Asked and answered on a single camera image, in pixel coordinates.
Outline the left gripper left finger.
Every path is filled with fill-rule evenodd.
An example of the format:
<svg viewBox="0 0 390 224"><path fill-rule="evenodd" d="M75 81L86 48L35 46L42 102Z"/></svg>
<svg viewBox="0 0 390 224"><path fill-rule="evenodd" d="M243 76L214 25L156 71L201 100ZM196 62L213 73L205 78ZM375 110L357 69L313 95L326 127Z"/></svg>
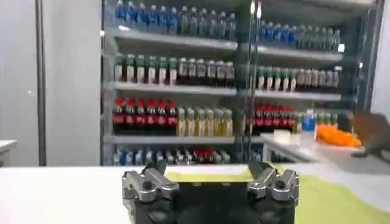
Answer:
<svg viewBox="0 0 390 224"><path fill-rule="evenodd" d="M179 193L180 185L165 177L167 162L150 162L138 173L126 171L121 177L122 199L124 202L138 199L143 203L153 202L157 195L172 200Z"/></svg>

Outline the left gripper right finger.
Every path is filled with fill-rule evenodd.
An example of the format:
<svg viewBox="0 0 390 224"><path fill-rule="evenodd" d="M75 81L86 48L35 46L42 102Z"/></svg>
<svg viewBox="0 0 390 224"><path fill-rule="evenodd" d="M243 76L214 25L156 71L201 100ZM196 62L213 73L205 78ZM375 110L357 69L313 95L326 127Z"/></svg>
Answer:
<svg viewBox="0 0 390 224"><path fill-rule="evenodd" d="M256 200L269 194L276 201L299 202L300 179L296 171L286 169L280 173L268 162L249 161L247 165L253 177L247 183L247 191Z"/></svg>

